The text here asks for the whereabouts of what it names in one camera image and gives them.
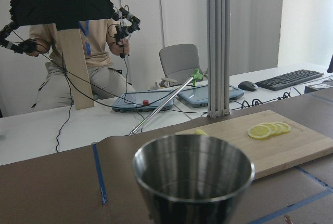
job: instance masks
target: stainless steel cup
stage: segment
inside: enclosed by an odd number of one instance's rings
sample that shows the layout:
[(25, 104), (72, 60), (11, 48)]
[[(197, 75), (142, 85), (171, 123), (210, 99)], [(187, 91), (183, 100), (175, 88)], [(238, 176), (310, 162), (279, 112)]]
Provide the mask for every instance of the stainless steel cup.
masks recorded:
[(221, 139), (171, 135), (143, 145), (134, 174), (155, 224), (221, 224), (254, 178), (246, 155)]

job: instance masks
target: blue lanyard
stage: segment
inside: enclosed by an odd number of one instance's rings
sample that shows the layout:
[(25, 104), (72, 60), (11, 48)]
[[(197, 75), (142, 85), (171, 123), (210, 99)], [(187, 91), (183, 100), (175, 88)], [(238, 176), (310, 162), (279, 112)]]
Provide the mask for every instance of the blue lanyard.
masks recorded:
[(83, 28), (82, 24), (79, 22), (79, 27), (81, 31), (83, 32), (84, 36), (88, 38), (88, 33), (89, 33), (89, 21), (85, 21), (85, 29)]

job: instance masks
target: gray pants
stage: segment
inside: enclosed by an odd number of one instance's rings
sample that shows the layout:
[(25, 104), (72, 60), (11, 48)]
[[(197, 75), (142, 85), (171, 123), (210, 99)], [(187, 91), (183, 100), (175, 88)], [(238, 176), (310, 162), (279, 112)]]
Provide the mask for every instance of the gray pants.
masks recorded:
[[(32, 107), (33, 111), (69, 106), (72, 102), (70, 87), (63, 69), (53, 63), (47, 63), (46, 67), (48, 75), (39, 88)], [(93, 94), (98, 95), (100, 99), (118, 97), (124, 92), (134, 91), (134, 88), (126, 83), (126, 79), (110, 66), (88, 67), (87, 69)]]

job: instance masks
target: chair backrest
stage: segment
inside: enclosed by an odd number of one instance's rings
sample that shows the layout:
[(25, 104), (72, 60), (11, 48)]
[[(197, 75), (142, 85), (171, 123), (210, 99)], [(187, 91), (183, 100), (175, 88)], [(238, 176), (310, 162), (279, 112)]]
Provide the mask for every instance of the chair backrest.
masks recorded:
[(177, 80), (170, 82), (170, 86), (184, 83), (195, 69), (202, 73), (198, 48), (194, 44), (167, 46), (160, 50), (160, 60), (165, 76)]

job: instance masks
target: beige t-shirt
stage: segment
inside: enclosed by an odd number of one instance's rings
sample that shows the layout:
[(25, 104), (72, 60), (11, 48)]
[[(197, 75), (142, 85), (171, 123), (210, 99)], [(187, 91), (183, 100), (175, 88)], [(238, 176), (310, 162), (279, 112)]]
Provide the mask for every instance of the beige t-shirt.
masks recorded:
[[(86, 29), (85, 21), (81, 21), (83, 29)], [(85, 60), (88, 67), (101, 67), (111, 64), (109, 53), (105, 51), (106, 43), (115, 41), (112, 37), (116, 33), (116, 21), (113, 19), (90, 20), (87, 42), (90, 44), (91, 56), (86, 52), (86, 37), (80, 30)], [(58, 65), (62, 65), (62, 48), (55, 24), (32, 25), (30, 38), (41, 38), (51, 43), (52, 53), (49, 57)]]

